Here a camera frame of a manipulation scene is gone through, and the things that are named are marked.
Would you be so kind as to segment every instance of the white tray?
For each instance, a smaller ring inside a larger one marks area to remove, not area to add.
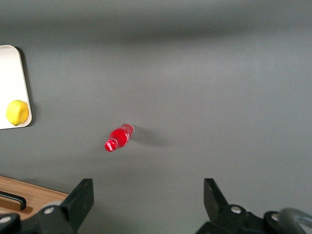
[[[11,101],[22,100],[27,103],[28,119],[18,126],[6,118],[6,108]],[[23,67],[19,51],[11,45],[0,46],[0,129],[21,128],[32,120]]]

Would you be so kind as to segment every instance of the red bottle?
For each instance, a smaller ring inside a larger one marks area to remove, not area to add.
[[[111,132],[109,139],[105,143],[105,149],[111,152],[124,146],[127,144],[128,140],[132,137],[134,132],[135,129],[131,124],[122,124],[119,128]]]

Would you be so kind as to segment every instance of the wooden board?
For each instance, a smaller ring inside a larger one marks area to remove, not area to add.
[[[19,202],[0,197],[0,214],[18,213],[22,220],[36,214],[45,204],[63,201],[68,196],[66,193],[3,176],[0,176],[0,191],[22,196],[26,199],[26,208],[21,211]]]

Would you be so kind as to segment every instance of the black handle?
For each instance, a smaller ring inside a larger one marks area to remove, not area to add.
[[[17,196],[14,194],[9,194],[3,191],[0,191],[0,196],[18,201],[20,203],[20,210],[24,210],[26,208],[26,199],[22,196]]]

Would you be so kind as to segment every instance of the bottle cap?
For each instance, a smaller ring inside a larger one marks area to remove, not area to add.
[[[117,147],[118,147],[118,143],[115,139],[109,139],[105,143],[105,149],[109,152],[114,151],[115,149],[117,149]]]

